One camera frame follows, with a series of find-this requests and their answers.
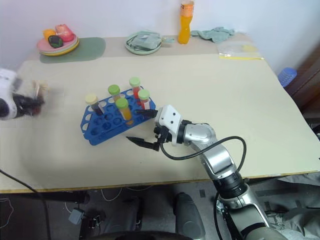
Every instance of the stacked plates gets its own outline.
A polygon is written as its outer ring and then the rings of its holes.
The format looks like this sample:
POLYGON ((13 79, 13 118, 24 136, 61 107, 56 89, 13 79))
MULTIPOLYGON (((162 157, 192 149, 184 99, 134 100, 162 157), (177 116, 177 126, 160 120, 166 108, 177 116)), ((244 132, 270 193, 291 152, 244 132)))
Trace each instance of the stacked plates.
POLYGON ((79 45, 79 38, 74 35, 74 38, 72 41, 64 42, 62 47, 53 48, 50 46, 49 42, 42 38, 38 43, 36 44, 36 47, 38 48, 39 52, 46 56, 60 56, 63 54, 67 54, 74 50, 79 45))

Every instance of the table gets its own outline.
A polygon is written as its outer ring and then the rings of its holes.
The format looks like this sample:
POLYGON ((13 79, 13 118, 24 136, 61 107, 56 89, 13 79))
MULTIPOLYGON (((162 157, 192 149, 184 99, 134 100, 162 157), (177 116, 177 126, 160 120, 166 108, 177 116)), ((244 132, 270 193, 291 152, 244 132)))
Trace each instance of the table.
MULTIPOLYGON (((0 122, 4 171, 42 192, 207 180, 197 158, 174 161, 125 138, 154 141, 152 120, 97 146, 83 138, 85 95, 103 99, 111 84, 129 89, 132 76, 140 77, 157 107, 171 104, 183 119, 210 124, 218 139, 243 137, 243 177, 320 169, 320 142, 266 61, 220 59, 215 44, 198 38, 148 56, 129 53, 123 42, 107 38, 105 54, 92 61, 45 64, 32 54, 23 63, 20 92, 30 92, 35 80, 47 83, 49 94, 41 115, 0 122)), ((224 146, 239 164, 241 143, 224 146)), ((165 147, 175 156, 192 152, 183 145, 165 147)), ((28 190, 1 175, 0 192, 28 190)))

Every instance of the blue test tube rack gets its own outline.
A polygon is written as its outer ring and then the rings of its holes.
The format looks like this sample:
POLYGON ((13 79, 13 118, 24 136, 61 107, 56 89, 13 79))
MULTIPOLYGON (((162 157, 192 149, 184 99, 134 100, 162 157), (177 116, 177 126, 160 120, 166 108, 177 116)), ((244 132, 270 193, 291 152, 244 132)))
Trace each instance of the blue test tube rack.
MULTIPOLYGON (((128 100, 133 124, 130 126, 126 124, 127 121, 123 119, 112 96, 99 101, 104 110, 104 114, 101 116, 97 115, 90 106, 87 106, 80 127, 84 138, 89 140, 91 145, 98 145, 150 119, 150 117, 137 114, 136 110, 142 110, 142 107, 140 101, 135 99, 131 89, 122 91, 120 96, 128 100)), ((156 109, 156 104, 151 98, 150 109, 156 109)))

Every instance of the orange juice bottle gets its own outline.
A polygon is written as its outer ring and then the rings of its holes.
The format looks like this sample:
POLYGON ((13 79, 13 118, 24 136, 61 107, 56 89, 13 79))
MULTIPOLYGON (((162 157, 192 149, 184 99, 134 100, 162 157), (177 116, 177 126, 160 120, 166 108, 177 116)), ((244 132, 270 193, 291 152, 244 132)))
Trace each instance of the orange juice bottle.
POLYGON ((190 38, 190 23, 194 15, 194 1, 182 0, 180 7, 180 24, 181 30, 178 36, 180 44, 187 44, 190 38))

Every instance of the green placemat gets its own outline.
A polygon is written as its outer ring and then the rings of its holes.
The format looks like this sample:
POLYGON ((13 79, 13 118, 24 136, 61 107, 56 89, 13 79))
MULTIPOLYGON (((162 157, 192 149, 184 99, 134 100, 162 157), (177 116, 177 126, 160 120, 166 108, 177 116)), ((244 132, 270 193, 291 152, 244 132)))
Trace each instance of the green placemat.
POLYGON ((100 58, 106 49, 106 41, 101 37, 79 38, 78 47, 61 56, 46 56, 40 54, 44 64, 90 61, 100 58))

